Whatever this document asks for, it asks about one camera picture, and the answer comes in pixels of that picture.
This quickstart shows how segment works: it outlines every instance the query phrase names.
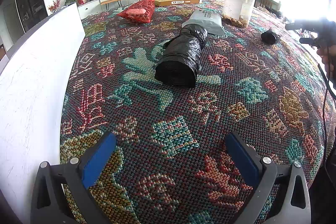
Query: bolt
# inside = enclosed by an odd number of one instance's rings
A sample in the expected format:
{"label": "bolt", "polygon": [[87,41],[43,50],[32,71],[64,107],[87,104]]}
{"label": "bolt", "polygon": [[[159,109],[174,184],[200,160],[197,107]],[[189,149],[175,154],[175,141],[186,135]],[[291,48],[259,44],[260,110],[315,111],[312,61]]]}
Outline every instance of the bolt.
{"label": "bolt", "polygon": [[272,160],[269,157],[263,157],[262,161],[266,164],[270,164]]}
{"label": "bolt", "polygon": [[301,167],[300,162],[298,162],[297,160],[294,162],[294,165],[295,165],[295,167],[297,167],[297,168],[300,168],[300,167]]}
{"label": "bolt", "polygon": [[70,160],[71,164],[77,164],[79,162],[79,159],[77,157],[74,157]]}
{"label": "bolt", "polygon": [[40,167],[41,168],[46,168],[48,163],[46,161],[41,162]]}

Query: plastic container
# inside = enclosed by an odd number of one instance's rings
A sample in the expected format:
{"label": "plastic container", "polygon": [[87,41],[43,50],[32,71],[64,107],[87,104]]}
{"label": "plastic container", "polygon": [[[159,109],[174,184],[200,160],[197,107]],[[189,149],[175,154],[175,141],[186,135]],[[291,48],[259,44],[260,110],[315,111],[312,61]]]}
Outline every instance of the plastic container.
{"label": "plastic container", "polygon": [[255,0],[224,0],[223,20],[233,26],[246,28],[249,25]]}

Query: red patterned pouch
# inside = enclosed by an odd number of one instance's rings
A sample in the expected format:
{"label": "red patterned pouch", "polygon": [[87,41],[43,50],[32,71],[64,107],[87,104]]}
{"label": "red patterned pouch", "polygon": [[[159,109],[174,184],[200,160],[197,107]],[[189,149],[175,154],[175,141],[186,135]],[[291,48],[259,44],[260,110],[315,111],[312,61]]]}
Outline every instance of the red patterned pouch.
{"label": "red patterned pouch", "polygon": [[131,22],[150,23],[154,13],[154,0],[142,0],[117,14]]}

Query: crumpled black plastic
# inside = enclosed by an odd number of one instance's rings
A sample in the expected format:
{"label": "crumpled black plastic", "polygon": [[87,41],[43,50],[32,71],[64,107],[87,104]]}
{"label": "crumpled black plastic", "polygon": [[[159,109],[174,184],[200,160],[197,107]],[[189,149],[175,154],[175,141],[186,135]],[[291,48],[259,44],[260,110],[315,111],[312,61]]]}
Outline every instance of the crumpled black plastic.
{"label": "crumpled black plastic", "polygon": [[194,88],[207,37],[207,30],[198,24],[184,26],[163,45],[166,50],[155,68],[155,78],[167,85]]}

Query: white plastic package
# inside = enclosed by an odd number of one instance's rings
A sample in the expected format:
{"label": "white plastic package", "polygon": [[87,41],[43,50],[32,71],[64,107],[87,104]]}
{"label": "white plastic package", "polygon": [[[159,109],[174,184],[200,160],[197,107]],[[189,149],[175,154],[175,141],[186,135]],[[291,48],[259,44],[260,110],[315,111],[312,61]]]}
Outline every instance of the white plastic package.
{"label": "white plastic package", "polygon": [[222,18],[219,14],[209,11],[195,10],[190,18],[182,23],[182,27],[187,24],[201,25],[208,33],[223,36],[224,28],[222,26]]}

